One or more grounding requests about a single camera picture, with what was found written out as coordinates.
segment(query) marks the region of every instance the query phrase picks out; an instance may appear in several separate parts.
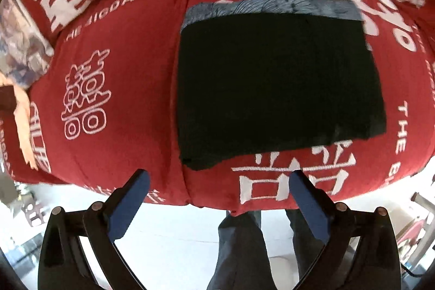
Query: floor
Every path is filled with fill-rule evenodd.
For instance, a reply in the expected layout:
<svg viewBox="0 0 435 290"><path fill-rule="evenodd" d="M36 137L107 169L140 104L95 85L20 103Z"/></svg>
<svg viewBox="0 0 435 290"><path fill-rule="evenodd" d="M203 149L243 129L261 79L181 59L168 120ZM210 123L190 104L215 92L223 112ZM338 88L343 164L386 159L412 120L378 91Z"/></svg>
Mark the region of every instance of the floor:
<svg viewBox="0 0 435 290"><path fill-rule="evenodd" d="M354 210L373 211L385 206L393 220L395 231L423 211L409 198L419 191L427 198L435 197L431 179L435 172L432 160L424 172L406 178L387 188L345 201ZM50 207L61 205L68 211L87 209L96 200L107 197L75 186L38 185L37 197ZM217 260L217 227L225 211L199 209L188 205L172 207L143 204L127 234L117 241L117 246L138 278L150 290L204 290L212 277ZM297 283L297 268L291 242L292 231L285 212L281 210L262 213L262 230L269 257L284 257L292 271L287 278L291 289ZM83 240L89 262L100 284L108 288L104 275ZM36 290L36 274L24 279L30 290Z"/></svg>

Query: silver screw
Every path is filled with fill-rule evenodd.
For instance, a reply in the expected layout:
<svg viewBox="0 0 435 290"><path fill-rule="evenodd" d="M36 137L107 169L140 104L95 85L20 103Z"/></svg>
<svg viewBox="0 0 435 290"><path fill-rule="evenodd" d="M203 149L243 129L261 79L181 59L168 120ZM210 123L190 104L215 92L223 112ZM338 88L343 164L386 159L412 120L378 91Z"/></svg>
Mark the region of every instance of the silver screw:
<svg viewBox="0 0 435 290"><path fill-rule="evenodd" d="M53 210L51 211L51 213L52 213L53 215L57 215L57 214L59 214L61 211L62 211L62 208L61 208L61 207L55 207L55 208L53 208Z"/></svg>
<svg viewBox="0 0 435 290"><path fill-rule="evenodd" d="M335 207L339 212L345 212L347 210L347 205L343 202L336 203Z"/></svg>
<svg viewBox="0 0 435 290"><path fill-rule="evenodd" d="M388 214L387 210L384 207L379 207L377 209L379 215L386 216Z"/></svg>
<svg viewBox="0 0 435 290"><path fill-rule="evenodd" d="M103 202L95 202L94 204L92 204L92 210L100 210L103 207Z"/></svg>

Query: pant leg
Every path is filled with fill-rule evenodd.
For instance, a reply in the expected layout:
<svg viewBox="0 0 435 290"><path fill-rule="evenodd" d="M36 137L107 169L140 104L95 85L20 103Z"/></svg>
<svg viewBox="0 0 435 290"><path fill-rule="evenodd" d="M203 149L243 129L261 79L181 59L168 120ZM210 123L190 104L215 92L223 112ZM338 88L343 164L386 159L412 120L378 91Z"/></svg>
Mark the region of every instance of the pant leg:
<svg viewBox="0 0 435 290"><path fill-rule="evenodd" d="M219 225L219 255L207 290L277 290L255 217L227 216Z"/></svg>
<svg viewBox="0 0 435 290"><path fill-rule="evenodd" d="M299 279L301 279L317 258L324 244L316 239L299 209L286 210L293 230L293 248L297 261Z"/></svg>

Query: gray patterned fabric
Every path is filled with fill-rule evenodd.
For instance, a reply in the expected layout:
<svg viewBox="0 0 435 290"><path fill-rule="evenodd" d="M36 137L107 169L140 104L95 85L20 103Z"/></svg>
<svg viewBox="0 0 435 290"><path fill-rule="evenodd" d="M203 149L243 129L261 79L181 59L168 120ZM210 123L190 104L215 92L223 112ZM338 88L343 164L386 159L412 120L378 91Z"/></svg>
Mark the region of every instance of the gray patterned fabric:
<svg viewBox="0 0 435 290"><path fill-rule="evenodd" d="M349 0L242 0L233 3L199 3L186 12L181 31L195 22L219 16L252 13L291 13L360 20L361 14Z"/></svg>

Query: red blanket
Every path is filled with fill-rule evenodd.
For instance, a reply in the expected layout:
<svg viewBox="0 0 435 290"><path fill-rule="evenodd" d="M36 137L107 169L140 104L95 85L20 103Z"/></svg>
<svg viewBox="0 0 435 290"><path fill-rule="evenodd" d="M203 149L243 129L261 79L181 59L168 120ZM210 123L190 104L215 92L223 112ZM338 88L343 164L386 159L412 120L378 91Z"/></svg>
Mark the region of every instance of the red blanket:
<svg viewBox="0 0 435 290"><path fill-rule="evenodd" d="M418 172L432 156L434 0L353 0L379 70L386 134L242 156L201 172L181 166L177 147L180 25L192 5L237 0L96 0L76 19L60 13L65 25L58 21L55 27L60 18L47 17L46 9L57 0L22 1L44 34L57 41L49 72L30 98L33 119L41 123L36 157L42 170L62 181L110 193L145 168L152 180L148 202L242 213L295 207L287 181L299 166L338 200ZM210 46L219 46L222 37L216 34ZM14 172L22 179L33 173Z"/></svg>

